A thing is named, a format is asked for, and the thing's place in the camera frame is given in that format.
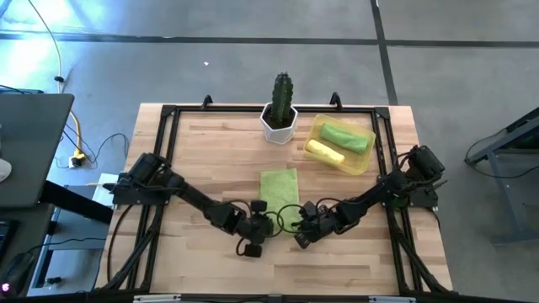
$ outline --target yellow container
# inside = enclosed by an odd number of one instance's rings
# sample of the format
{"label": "yellow container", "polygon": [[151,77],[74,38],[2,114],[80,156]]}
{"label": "yellow container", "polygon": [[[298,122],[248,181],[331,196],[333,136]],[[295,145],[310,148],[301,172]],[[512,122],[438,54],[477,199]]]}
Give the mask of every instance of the yellow container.
{"label": "yellow container", "polygon": [[[341,146],[338,146],[330,141],[327,141],[323,139],[320,136],[320,131],[322,130],[322,125],[324,123],[328,123],[329,125],[333,125],[335,127],[339,127],[342,130],[348,131],[350,134],[354,134],[357,136],[361,136],[363,138],[367,139],[367,149],[364,153],[360,154],[348,149],[345,149]],[[366,130],[364,128],[359,127],[358,125],[344,122],[341,120],[337,120],[331,117],[328,117],[325,114],[317,114],[317,116],[314,118],[314,123],[311,126],[311,133],[309,134],[309,137],[305,141],[305,144],[303,145],[303,154],[305,157],[309,157],[311,159],[317,160],[322,163],[327,163],[333,167],[336,167],[343,172],[352,174],[352,175],[359,175],[365,172],[369,166],[369,159],[371,158],[372,154],[372,147],[374,146],[374,140],[376,139],[376,134],[373,133],[370,130]],[[315,155],[312,152],[307,150],[307,143],[310,140],[316,140],[325,146],[333,149],[334,151],[338,152],[341,155],[344,155],[344,162],[338,164],[335,163],[328,158],[320,155]]]}

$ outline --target butcher block tabletop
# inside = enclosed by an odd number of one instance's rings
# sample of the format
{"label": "butcher block tabletop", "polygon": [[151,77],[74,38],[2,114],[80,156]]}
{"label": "butcher block tabletop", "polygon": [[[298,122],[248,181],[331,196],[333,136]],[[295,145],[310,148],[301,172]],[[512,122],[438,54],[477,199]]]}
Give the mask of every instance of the butcher block tabletop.
{"label": "butcher block tabletop", "polygon": [[[143,152],[153,151],[162,106],[141,104],[125,170]],[[412,109],[408,106],[389,109],[397,152],[407,152],[419,144]],[[329,112],[327,115],[372,130],[368,114]],[[355,197],[375,185],[380,174],[375,152],[368,169],[360,176],[303,156],[303,144],[316,114],[300,113],[296,134],[283,146],[266,141],[259,116],[260,113],[181,113],[173,170],[218,200],[257,199],[260,172],[285,168],[297,169],[301,204],[324,197]],[[389,158],[383,123],[380,126],[384,154]],[[162,154],[168,145],[170,128],[168,123]],[[110,253],[114,276],[133,250],[141,208],[133,206],[121,222],[113,251],[109,252],[112,231],[125,206],[115,211],[96,287],[106,284],[105,256]],[[440,283],[451,289],[435,217],[427,210],[415,208],[409,210],[409,215],[418,255]],[[340,236],[332,234],[307,249],[301,249],[292,235],[282,233],[266,240],[261,258],[246,258],[236,255],[238,240],[239,236],[230,236],[211,226],[201,212],[183,200],[171,199],[161,225],[151,292],[398,294],[387,218],[380,205],[372,207],[352,230]],[[413,285],[408,258],[403,257],[403,263],[408,285]],[[141,283],[145,267],[146,254],[141,258],[136,286]]]}

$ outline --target green cloth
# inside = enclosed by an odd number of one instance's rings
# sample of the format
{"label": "green cloth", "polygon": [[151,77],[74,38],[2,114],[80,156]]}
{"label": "green cloth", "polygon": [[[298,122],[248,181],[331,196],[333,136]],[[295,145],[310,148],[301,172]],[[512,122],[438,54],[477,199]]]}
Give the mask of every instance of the green cloth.
{"label": "green cloth", "polygon": [[[283,169],[278,171],[260,172],[260,199],[268,202],[268,210],[278,212],[285,205],[299,205],[300,194],[297,187],[297,170]],[[299,207],[287,207],[281,213],[285,229],[293,231],[292,222],[299,222]],[[275,224],[275,230],[279,228],[277,216],[270,214],[269,217]]]}
{"label": "green cloth", "polygon": [[348,131],[339,127],[324,123],[320,136],[338,146],[357,153],[363,153],[367,149],[367,139],[350,134]]}

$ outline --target white pot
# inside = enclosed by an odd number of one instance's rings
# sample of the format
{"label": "white pot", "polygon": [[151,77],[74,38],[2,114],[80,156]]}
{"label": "white pot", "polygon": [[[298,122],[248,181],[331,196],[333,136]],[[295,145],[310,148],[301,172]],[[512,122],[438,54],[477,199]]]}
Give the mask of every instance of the white pot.
{"label": "white pot", "polygon": [[296,122],[297,122],[297,110],[291,107],[291,109],[294,111],[294,120],[292,121],[292,124],[289,127],[274,130],[272,129],[266,121],[264,121],[264,114],[266,110],[268,110],[268,107],[271,105],[271,103],[268,103],[264,106],[264,110],[262,110],[262,114],[260,115],[260,121],[262,122],[262,126],[264,127],[264,133],[266,134],[266,140],[283,145],[287,143],[292,137],[294,136],[294,133],[296,132]]}

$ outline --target concrete floor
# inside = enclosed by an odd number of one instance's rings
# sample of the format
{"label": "concrete floor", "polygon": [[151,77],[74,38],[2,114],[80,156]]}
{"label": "concrete floor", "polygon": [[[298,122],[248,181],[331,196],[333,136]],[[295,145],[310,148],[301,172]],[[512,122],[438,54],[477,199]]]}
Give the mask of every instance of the concrete floor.
{"label": "concrete floor", "polygon": [[[388,39],[539,40],[532,0],[380,0]],[[35,0],[55,31],[119,35],[376,38],[367,0]],[[25,1],[13,0],[0,30],[42,30]],[[296,103],[388,104],[377,46],[136,44],[61,42],[66,92],[83,137],[97,149],[115,132],[131,136],[142,102],[267,102],[275,75],[288,71]],[[411,105],[419,139],[446,165],[439,190],[441,232],[455,290],[515,300],[539,298],[539,243],[493,247],[507,230],[494,181],[462,159],[537,105],[539,49],[390,47],[398,103]],[[0,83],[55,92],[49,40],[0,40]],[[123,142],[105,145],[94,170],[53,167],[64,184],[97,181],[124,166]],[[72,154],[61,142],[57,156]]]}

